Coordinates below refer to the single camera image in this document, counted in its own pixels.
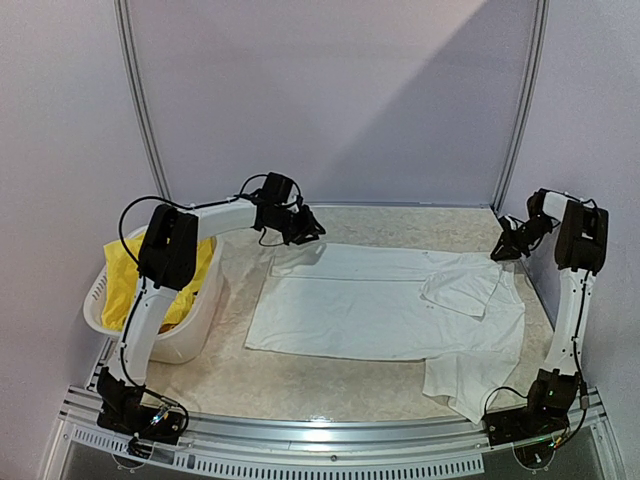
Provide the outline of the white t-shirt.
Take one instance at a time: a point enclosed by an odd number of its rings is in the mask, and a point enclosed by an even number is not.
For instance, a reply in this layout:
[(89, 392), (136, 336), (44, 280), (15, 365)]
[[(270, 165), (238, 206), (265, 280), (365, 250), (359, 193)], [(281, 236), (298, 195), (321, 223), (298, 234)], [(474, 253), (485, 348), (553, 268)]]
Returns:
[(277, 249), (245, 344), (423, 361), (423, 394), (476, 423), (517, 366), (524, 329), (513, 270), (485, 253), (322, 243)]

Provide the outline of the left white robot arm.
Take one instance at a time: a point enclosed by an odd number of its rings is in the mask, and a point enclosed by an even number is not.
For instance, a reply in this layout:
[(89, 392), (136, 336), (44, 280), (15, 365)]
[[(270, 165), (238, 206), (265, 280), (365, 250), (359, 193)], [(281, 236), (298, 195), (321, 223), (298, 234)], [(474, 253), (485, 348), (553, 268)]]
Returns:
[[(156, 337), (170, 304), (193, 279), (197, 246), (205, 238), (253, 229), (280, 234), (283, 245), (304, 245), (326, 234), (325, 228), (304, 201), (297, 182), (270, 172), (256, 174), (262, 186), (252, 192), (245, 187), (223, 199), (202, 204), (181, 205), (157, 195), (133, 200), (118, 221), (119, 240), (133, 260), (138, 281), (133, 304), (127, 314), (115, 352), (102, 367), (97, 392), (117, 397), (108, 410), (111, 419), (128, 434), (141, 433), (148, 426), (148, 412), (127, 395), (142, 396)], [(136, 205), (154, 201), (154, 209), (137, 254), (123, 235), (126, 215)]]

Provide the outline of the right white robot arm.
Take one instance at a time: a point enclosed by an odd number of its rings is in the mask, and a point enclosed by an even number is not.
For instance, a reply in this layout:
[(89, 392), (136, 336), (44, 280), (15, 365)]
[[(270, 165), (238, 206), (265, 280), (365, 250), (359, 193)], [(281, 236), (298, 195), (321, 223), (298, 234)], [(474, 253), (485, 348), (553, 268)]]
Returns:
[(545, 397), (533, 400), (517, 415), (517, 427), (537, 436), (556, 417), (554, 404), (562, 394), (574, 399), (584, 387), (581, 355), (590, 301), (607, 254), (609, 212), (595, 200), (539, 189), (527, 200), (528, 219), (499, 219), (501, 235), (490, 254), (496, 262), (530, 257), (546, 235), (556, 233), (554, 260), (560, 297), (549, 352), (534, 382)]

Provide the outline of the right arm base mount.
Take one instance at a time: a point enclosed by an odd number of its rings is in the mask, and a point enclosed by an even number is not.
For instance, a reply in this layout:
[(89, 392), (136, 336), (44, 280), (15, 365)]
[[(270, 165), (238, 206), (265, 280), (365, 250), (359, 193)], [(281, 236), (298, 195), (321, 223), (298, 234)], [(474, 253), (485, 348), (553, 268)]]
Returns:
[(548, 439), (556, 446), (568, 440), (574, 432), (569, 419), (571, 407), (576, 404), (558, 404), (549, 399), (525, 406), (486, 413), (482, 418), (485, 432), (492, 447), (522, 441)]

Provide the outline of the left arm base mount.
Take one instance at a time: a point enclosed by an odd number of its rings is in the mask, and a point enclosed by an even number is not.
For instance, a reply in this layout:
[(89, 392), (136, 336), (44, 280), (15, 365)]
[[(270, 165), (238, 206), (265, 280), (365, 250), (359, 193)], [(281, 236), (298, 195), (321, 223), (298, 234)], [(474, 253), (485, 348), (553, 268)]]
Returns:
[(96, 390), (102, 400), (97, 425), (134, 439), (176, 445), (189, 426), (189, 412), (179, 402), (149, 390), (126, 385), (103, 367)]

